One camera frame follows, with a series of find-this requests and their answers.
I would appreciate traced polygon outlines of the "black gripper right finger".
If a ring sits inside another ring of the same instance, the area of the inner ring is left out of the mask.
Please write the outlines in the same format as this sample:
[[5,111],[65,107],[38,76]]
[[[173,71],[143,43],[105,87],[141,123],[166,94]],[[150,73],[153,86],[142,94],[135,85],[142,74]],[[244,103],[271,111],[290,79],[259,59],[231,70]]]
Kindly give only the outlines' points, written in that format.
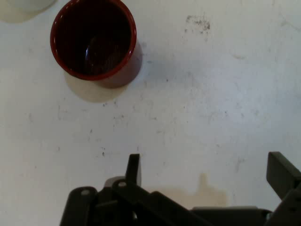
[[301,224],[301,172],[280,152],[269,152],[266,179],[280,204],[270,214],[267,226]]

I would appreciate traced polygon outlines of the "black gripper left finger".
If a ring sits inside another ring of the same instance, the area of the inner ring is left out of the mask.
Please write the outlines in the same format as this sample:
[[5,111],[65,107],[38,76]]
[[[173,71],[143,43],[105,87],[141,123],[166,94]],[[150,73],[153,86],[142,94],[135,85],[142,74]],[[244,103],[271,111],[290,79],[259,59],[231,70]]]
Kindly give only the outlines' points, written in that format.
[[206,226],[208,221],[159,192],[140,186],[140,155],[131,154],[124,177],[97,191],[90,186],[68,196],[62,226]]

